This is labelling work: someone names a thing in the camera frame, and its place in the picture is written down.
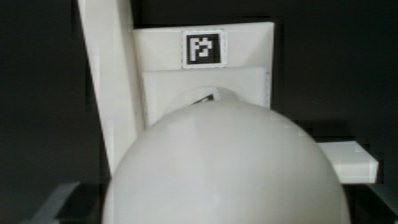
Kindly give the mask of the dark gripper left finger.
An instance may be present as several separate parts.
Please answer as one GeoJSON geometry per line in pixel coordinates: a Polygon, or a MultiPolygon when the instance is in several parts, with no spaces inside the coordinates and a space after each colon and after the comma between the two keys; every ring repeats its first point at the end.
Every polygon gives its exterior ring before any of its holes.
{"type": "Polygon", "coordinates": [[[32,217],[18,224],[103,224],[105,191],[105,184],[63,183],[32,217]]]}

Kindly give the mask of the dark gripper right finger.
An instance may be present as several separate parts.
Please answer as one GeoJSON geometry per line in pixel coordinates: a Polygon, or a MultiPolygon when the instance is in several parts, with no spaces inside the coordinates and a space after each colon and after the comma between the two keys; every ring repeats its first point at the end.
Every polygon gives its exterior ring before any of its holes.
{"type": "Polygon", "coordinates": [[[352,224],[398,224],[398,191],[384,184],[345,185],[352,224]]]}

